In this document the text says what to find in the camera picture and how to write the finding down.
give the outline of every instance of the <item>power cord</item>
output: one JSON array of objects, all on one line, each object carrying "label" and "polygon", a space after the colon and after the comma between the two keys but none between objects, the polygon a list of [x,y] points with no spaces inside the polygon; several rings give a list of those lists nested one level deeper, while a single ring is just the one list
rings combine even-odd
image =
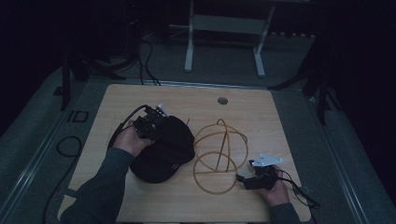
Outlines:
[{"label": "power cord", "polygon": [[113,146],[114,142],[116,141],[117,136],[119,135],[119,133],[123,132],[125,129],[129,128],[125,128],[123,129],[123,127],[125,126],[125,124],[134,116],[134,114],[136,114],[139,110],[143,109],[143,108],[147,108],[148,105],[141,105],[139,106],[137,109],[135,109],[120,125],[119,127],[116,129],[116,131],[113,133],[113,135],[111,135],[110,141],[108,142],[107,148],[110,148]]},{"label": "power cord", "polygon": [[[298,186],[296,183],[294,183],[294,181],[291,179],[291,176],[289,175],[288,172],[283,171],[283,170],[276,170],[276,171],[280,171],[283,172],[284,174],[286,174],[289,179],[283,178],[283,177],[278,177],[278,179],[284,180],[286,182],[291,183],[294,195],[296,196],[296,198],[300,201],[300,203],[306,205],[309,207],[309,212],[311,214],[312,220],[314,221],[314,223],[317,223],[317,220],[315,219],[315,216],[312,214],[311,209],[319,209],[320,208],[320,203],[316,202],[315,200],[313,200],[311,197],[309,197],[308,195],[306,195]],[[298,191],[298,193],[300,193],[304,198],[306,198],[306,200],[312,204],[308,204],[308,203],[304,203],[300,197],[298,196],[298,193],[296,192]]]},{"label": "power cord", "polygon": [[142,58],[140,57],[140,55],[137,56],[137,60],[139,61],[139,64],[140,64],[140,66],[139,66],[140,67],[140,82],[142,85],[144,85],[143,72],[146,72],[148,74],[148,76],[151,78],[151,80],[154,82],[154,85],[161,86],[160,81],[155,76],[153,76],[151,74],[151,72],[149,71],[149,58],[151,57],[153,47],[147,40],[142,39],[142,42],[149,45],[150,51],[149,51],[149,54],[148,54],[145,64],[142,63]]},{"label": "power cord", "polygon": [[[64,141],[66,141],[67,139],[75,139],[78,142],[78,153],[77,154],[67,154],[61,151],[60,145],[61,143],[63,143]],[[47,210],[48,207],[50,205],[50,201],[52,200],[53,195],[55,194],[55,192],[59,189],[59,187],[61,186],[61,184],[64,182],[64,180],[66,179],[67,175],[70,173],[70,171],[72,170],[72,168],[74,167],[74,165],[76,164],[76,161],[78,160],[79,156],[81,155],[81,151],[82,151],[82,143],[81,140],[74,136],[74,135],[70,135],[67,136],[65,138],[63,138],[61,141],[58,142],[58,144],[56,145],[56,150],[58,151],[59,154],[61,154],[64,157],[67,158],[74,158],[73,162],[69,165],[66,173],[64,173],[64,176],[62,176],[61,180],[58,182],[58,184],[56,185],[55,189],[52,191],[51,195],[49,196],[49,198],[47,199],[46,205],[44,207],[44,211],[42,214],[42,223],[46,224],[46,216],[47,216]]]}]

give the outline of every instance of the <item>brown cord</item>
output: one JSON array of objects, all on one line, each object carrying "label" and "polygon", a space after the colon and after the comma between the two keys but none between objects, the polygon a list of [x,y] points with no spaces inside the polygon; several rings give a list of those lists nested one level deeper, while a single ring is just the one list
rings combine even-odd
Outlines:
[{"label": "brown cord", "polygon": [[[209,127],[212,127],[212,126],[218,126],[218,125],[219,125],[219,126],[223,126],[224,129],[225,129],[225,131],[223,131],[223,132],[216,132],[216,133],[210,133],[210,134],[207,134],[207,135],[203,136],[202,138],[199,138],[199,139],[197,138],[198,135],[199,135],[203,130],[205,130],[206,128],[209,128]],[[197,146],[197,144],[198,144],[200,141],[202,141],[203,139],[206,139],[206,138],[209,137],[209,136],[213,136],[213,135],[220,134],[220,133],[224,133],[224,137],[223,137],[223,139],[222,139],[220,151],[219,151],[219,152],[217,152],[217,151],[209,151],[209,152],[206,152],[206,153],[204,153],[203,155],[199,156],[198,153],[197,153],[197,151],[196,151],[196,146]],[[242,137],[242,139],[244,140],[245,145],[246,145],[246,151],[247,151],[246,156],[245,156],[244,160],[242,161],[242,163],[239,164],[238,166],[235,164],[235,162],[234,162],[233,159],[231,158],[231,145],[230,145],[230,135],[229,135],[229,133],[238,133],[238,134]],[[224,145],[225,145],[225,140],[226,140],[226,139],[227,139],[227,147],[228,147],[228,151],[227,151],[228,153],[227,153],[227,154],[225,154],[225,153],[223,152]],[[231,126],[228,126],[228,125],[226,124],[226,122],[225,122],[223,119],[219,119],[218,122],[217,122],[216,124],[206,125],[204,128],[202,128],[202,129],[196,134],[196,137],[195,137],[195,140],[194,140],[194,150],[195,150],[195,155],[196,155],[196,157],[197,157],[197,161],[195,162],[194,167],[193,167],[193,176],[194,176],[194,180],[195,180],[195,182],[197,183],[198,187],[200,187],[203,191],[208,192],[208,193],[211,193],[211,194],[223,194],[223,193],[226,193],[226,192],[230,191],[230,190],[235,186],[235,184],[236,184],[236,182],[237,182],[236,178],[235,178],[235,180],[233,181],[232,185],[231,185],[228,189],[226,189],[226,190],[224,190],[224,191],[220,191],[220,192],[215,192],[215,191],[211,191],[211,190],[205,189],[205,188],[199,183],[199,181],[198,181],[198,179],[197,179],[197,175],[208,175],[208,174],[215,174],[215,173],[218,173],[218,174],[219,174],[219,173],[230,173],[230,172],[235,172],[235,173],[236,173],[236,171],[237,171],[239,168],[241,168],[241,167],[245,164],[245,162],[247,161],[247,159],[248,159],[248,138],[247,138],[244,134],[238,132],[235,128],[233,128],[233,127],[231,127]],[[216,164],[216,168],[212,168],[212,167],[210,167],[209,165],[207,165],[206,163],[204,163],[204,162],[202,161],[202,158],[203,158],[204,156],[207,156],[207,155],[210,155],[210,154],[218,154],[218,155],[219,155],[219,157],[218,157],[218,162],[217,162],[217,164]],[[222,156],[223,156],[223,157],[226,157],[226,158],[228,159],[228,160],[227,160],[227,168],[226,168],[225,170],[219,170],[219,161],[220,161],[220,158],[221,158]],[[196,172],[196,165],[197,165],[198,161],[199,161],[204,167],[206,167],[207,169],[209,169],[210,171],[207,171],[207,172]]]}]

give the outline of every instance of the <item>person's left hand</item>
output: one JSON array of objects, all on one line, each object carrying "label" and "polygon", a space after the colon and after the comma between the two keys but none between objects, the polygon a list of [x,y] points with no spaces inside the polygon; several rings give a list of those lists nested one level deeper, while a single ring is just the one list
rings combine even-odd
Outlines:
[{"label": "person's left hand", "polygon": [[133,125],[133,121],[129,120],[127,127],[117,135],[113,147],[125,150],[136,157],[145,147],[153,143],[154,141],[148,138],[139,138],[136,133],[136,128]]},{"label": "person's left hand", "polygon": [[[283,173],[278,171],[280,170],[277,165],[273,165],[277,170],[277,176],[282,178]],[[270,206],[276,206],[282,203],[290,203],[290,198],[288,194],[288,188],[285,183],[278,179],[275,182],[275,185],[272,189],[258,189],[257,192],[268,202]]]}]

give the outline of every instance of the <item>table hole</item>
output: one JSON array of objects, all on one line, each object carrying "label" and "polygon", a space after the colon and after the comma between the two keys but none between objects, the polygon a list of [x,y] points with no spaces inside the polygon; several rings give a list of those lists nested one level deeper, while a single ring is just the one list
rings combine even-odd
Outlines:
[{"label": "table hole", "polygon": [[228,99],[225,98],[225,97],[219,97],[218,102],[221,105],[227,105],[228,104]]}]

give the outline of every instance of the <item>wooden table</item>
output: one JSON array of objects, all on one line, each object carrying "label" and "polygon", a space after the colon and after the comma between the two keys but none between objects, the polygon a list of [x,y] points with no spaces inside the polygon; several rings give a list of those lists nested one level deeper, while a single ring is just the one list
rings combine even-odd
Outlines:
[{"label": "wooden table", "polygon": [[[227,105],[218,103],[220,97]],[[91,132],[78,161],[69,188],[76,190],[98,171],[106,154],[107,143],[117,126],[137,107],[163,104],[166,111],[188,122],[194,135],[206,125],[223,119],[247,137],[249,160],[261,153],[284,159],[279,167],[287,171],[297,185],[300,179],[290,154],[288,142],[276,112],[271,92],[265,90],[216,89],[199,87],[165,87],[110,85],[99,108]],[[245,143],[239,135],[230,135],[231,157],[235,163],[246,155]],[[222,135],[200,142],[196,151],[219,150]],[[229,192],[214,195],[198,187],[193,178],[196,159],[183,164],[177,173],[161,184],[148,184],[130,171],[118,221],[123,222],[263,222],[269,220],[268,205],[254,190],[237,183]],[[249,174],[246,162],[238,174]],[[205,188],[218,191],[231,186],[235,173],[201,176]],[[294,196],[290,199],[301,221],[311,218],[309,210]],[[64,196],[59,215],[74,201]]]}]

